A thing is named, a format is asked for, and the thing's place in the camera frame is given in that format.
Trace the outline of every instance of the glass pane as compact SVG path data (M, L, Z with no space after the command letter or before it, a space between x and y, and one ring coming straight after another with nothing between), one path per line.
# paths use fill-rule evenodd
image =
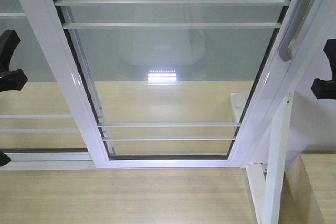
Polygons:
M77 32L108 123L234 122L230 96L251 89L274 33L264 23L276 24L283 6L225 1L70 0L71 6L61 7L73 14L69 23L91 25ZM107 27L97 28L96 23ZM111 23L118 27L108 27ZM235 29L223 27L227 23ZM261 24L246 29L245 23ZM117 140L139 140L114 141L117 155L227 154L230 140L202 137L234 136L236 127L124 127L106 132ZM199 140L172 140L184 136ZM153 137L171 140L146 140Z
M0 0L0 13L23 10L19 0ZM28 20L0 19L0 35L6 30L14 30L20 43L9 69L3 68L8 58L0 59L1 72L22 69L28 81L20 91L0 92L0 149L86 148Z

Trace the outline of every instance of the white aluminum frame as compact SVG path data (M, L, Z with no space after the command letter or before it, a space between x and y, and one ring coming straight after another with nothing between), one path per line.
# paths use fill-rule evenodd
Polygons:
M288 6L289 0L59 0L55 6L137 5L202 5L202 6Z
M265 123L269 122L269 118L274 114L275 108L279 105L294 76L293 70L290 68L291 62L278 66L280 59L277 48L286 35L291 17L297 8L298 0L292 0L289 5L287 16L279 30L273 50L270 53L228 160L110 161L64 36L62 25L59 22L53 0L20 0L20 2L74 115L94 164L98 168L245 167L249 155L254 152L255 146L264 131ZM302 58L295 61L296 64L301 62Z
M65 23L64 29L277 29L280 23Z

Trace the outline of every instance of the wooden surface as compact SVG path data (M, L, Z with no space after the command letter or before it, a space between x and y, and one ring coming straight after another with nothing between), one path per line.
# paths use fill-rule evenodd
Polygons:
M109 123L127 122L234 122L230 94L251 88L252 81L185 81L151 86L145 82L96 82ZM234 135L235 127L123 128L118 136ZM115 142L118 154L227 153L230 141Z
M336 223L335 154L301 154L286 176L302 223Z
M336 154L302 154L301 158L326 224L335 224Z
M56 82L1 92L0 114L71 114ZM73 119L0 119L2 129L76 129ZM85 148L80 133L0 133L0 148Z
M242 169L0 172L0 223L255 223L246 180Z
M230 93L251 87L252 81L188 81L175 86L145 82L96 82L109 123L233 122ZM22 91L2 92L0 114L70 114L55 82L28 82ZM76 128L72 119L5 120L2 129ZM123 128L112 136L220 136L235 127ZM0 148L83 148L79 133L0 133ZM117 154L226 153L230 141L117 142Z

